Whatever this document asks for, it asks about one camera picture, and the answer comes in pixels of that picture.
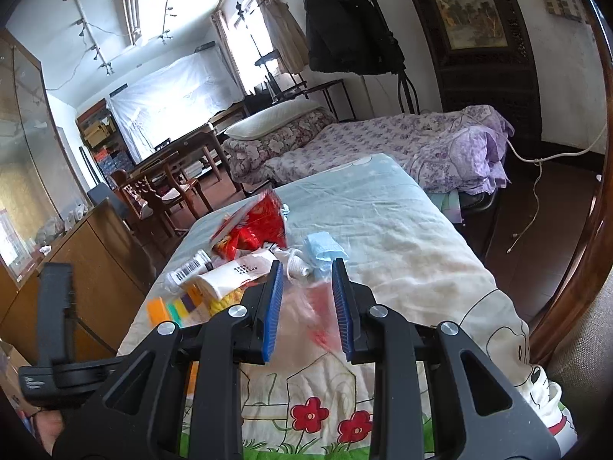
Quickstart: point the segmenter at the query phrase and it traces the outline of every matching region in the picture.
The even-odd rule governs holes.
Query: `red plastic wrapper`
[[[226,218],[211,237],[211,249],[227,261],[236,258],[236,251],[256,251],[265,242],[287,247],[285,222],[281,216],[281,199],[272,190],[265,190]]]

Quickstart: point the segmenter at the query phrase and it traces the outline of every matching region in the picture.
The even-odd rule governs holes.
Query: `metal bolt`
[[[441,330],[444,334],[447,335],[456,335],[460,331],[458,325],[456,325],[452,321],[446,321],[445,323],[443,323],[441,325]]]
[[[370,307],[369,313],[375,318],[385,318],[387,316],[387,308],[385,306],[380,306],[375,304]]]
[[[175,324],[171,321],[165,321],[157,326],[157,333],[159,335],[170,335],[175,331]]]
[[[242,304],[231,306],[228,310],[228,315],[232,316],[232,318],[243,318],[243,316],[246,314],[247,308],[245,308]]]

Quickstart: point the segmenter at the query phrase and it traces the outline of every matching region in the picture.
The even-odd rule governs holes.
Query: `white pillow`
[[[319,107],[318,102],[304,97],[287,100],[232,124],[226,135],[235,140],[257,140]]]

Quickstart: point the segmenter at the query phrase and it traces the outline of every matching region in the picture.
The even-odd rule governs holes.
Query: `landscape painting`
[[[494,0],[436,0],[453,50],[507,46]]]

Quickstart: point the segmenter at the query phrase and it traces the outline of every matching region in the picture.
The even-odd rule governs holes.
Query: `ceiling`
[[[121,0],[79,0],[85,19],[105,31],[90,27],[104,59],[111,62],[114,74],[106,75],[102,61],[94,60],[88,33],[80,37],[81,26],[75,0],[22,0],[7,24],[8,30],[42,63],[45,86],[54,89],[71,78],[59,90],[50,93],[65,103],[78,107],[92,95],[104,90],[140,64],[151,61],[175,48],[204,39],[210,27],[208,18],[219,0],[169,0],[177,17],[166,16],[166,29],[173,40],[166,45],[159,39],[164,30],[166,0],[139,0],[145,46],[131,46]]]

